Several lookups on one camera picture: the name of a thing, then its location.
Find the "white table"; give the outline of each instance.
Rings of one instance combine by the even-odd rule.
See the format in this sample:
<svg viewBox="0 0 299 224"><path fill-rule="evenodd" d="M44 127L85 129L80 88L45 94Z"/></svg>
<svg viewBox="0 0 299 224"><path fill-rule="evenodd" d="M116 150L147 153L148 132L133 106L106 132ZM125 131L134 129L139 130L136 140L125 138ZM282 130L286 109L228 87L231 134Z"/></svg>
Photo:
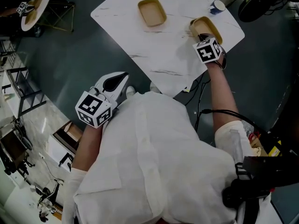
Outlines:
<svg viewBox="0 0 299 224"><path fill-rule="evenodd" d="M164 24L149 28L137 7L141 0L106 0L91 17L121 46L159 90L174 97L206 71L192 45L190 21L207 16L223 38L228 52L245 35L228 10L212 15L214 0L159 0L166 14Z"/></svg>
<svg viewBox="0 0 299 224"><path fill-rule="evenodd" d="M48 3L49 3L50 0L42 0L40 6L37 8L36 12L36 18L31 21L30 23L28 24L25 24L25 21L26 21L26 17L22 17L22 21L21 21L21 28L23 31L28 31L30 30L31 28L33 28L33 26L37 23L37 21L41 18L43 12L45 11Z"/></svg>

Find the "gray floor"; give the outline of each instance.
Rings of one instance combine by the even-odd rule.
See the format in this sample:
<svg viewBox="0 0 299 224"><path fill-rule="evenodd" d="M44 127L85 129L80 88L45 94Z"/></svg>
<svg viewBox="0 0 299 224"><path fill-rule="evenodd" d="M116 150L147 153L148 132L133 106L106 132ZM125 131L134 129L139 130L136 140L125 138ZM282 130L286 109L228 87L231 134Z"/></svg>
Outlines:
<svg viewBox="0 0 299 224"><path fill-rule="evenodd" d="M127 71L130 82L140 93L149 90L150 80L90 17L104 0L70 0L76 3L74 32L47 29L40 38L24 38L19 54L49 99L79 126L74 106L84 90L104 74ZM237 19L238 2L229 10ZM274 124L287 100L296 73L292 58L296 51L294 22L286 9L251 22L239 22L245 38L228 53L226 77L234 92L240 113L265 129ZM193 94L180 93L185 104ZM187 106L194 124L199 92ZM211 108L210 86L200 109ZM202 116L199 137L213 142L212 117Z"/></svg>

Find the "cardboard tray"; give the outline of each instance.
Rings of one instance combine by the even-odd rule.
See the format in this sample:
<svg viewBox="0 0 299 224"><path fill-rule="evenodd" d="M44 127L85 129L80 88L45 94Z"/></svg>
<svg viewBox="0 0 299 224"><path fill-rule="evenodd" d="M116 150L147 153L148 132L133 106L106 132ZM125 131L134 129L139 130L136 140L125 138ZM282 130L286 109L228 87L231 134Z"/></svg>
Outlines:
<svg viewBox="0 0 299 224"><path fill-rule="evenodd" d="M159 26L166 21L166 13L159 0L142 0L138 8L148 27Z"/></svg>
<svg viewBox="0 0 299 224"><path fill-rule="evenodd" d="M25 24L31 23L36 19L36 15L37 15L36 10L40 6L41 2L42 0L31 0L28 2L28 4L35 6L35 8L26 16Z"/></svg>
<svg viewBox="0 0 299 224"><path fill-rule="evenodd" d="M209 33L213 34L217 40L217 42L221 45L223 40L222 37L215 27L215 25L212 23L210 19L207 17L200 17L197 19L194 19L190 22L189 26L190 31L194 35L197 42L200 42L198 35L202 33Z"/></svg>

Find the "white shirt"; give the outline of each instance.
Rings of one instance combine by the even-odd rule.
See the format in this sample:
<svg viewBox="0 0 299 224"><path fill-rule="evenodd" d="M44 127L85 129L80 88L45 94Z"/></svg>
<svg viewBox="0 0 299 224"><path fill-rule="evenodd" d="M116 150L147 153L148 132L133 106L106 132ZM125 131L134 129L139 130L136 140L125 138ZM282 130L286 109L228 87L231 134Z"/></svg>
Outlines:
<svg viewBox="0 0 299 224"><path fill-rule="evenodd" d="M181 103L135 94L104 130L90 170L72 169L63 223L235 223L221 193L236 178L235 163L253 152L240 121L221 127L215 143L199 140Z"/></svg>

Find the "cup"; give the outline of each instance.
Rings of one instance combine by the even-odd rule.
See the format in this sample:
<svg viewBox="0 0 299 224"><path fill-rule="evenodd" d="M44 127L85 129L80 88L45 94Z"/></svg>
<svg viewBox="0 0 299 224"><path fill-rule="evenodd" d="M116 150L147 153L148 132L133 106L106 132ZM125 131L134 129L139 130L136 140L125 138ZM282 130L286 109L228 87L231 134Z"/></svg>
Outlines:
<svg viewBox="0 0 299 224"><path fill-rule="evenodd" d="M220 0L215 0L209 7L210 13L214 15L223 12L225 9L224 3Z"/></svg>

